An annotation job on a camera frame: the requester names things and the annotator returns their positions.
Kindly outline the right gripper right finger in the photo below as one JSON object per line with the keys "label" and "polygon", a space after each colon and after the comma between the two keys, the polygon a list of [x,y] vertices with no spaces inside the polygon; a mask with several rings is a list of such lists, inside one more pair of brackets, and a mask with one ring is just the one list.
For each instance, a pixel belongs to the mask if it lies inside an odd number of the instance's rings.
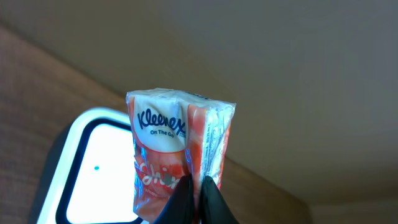
{"label": "right gripper right finger", "polygon": [[209,176],[204,178],[201,185],[199,214],[202,224],[239,224]]}

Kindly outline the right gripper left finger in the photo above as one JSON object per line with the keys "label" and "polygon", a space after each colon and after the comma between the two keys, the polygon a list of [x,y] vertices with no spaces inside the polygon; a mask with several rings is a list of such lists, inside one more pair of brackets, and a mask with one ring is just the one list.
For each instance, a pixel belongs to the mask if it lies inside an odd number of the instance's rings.
{"label": "right gripper left finger", "polygon": [[185,175],[153,224],[192,224],[194,211],[193,180]]}

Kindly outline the red white tissue pack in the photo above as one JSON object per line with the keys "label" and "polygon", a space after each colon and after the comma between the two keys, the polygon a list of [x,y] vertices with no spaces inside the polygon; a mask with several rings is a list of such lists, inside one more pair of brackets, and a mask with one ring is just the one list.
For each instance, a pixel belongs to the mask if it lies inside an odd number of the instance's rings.
{"label": "red white tissue pack", "polygon": [[184,176],[193,204],[211,177],[221,186],[234,103],[182,90],[130,91],[126,103],[135,150],[134,211],[154,223]]}

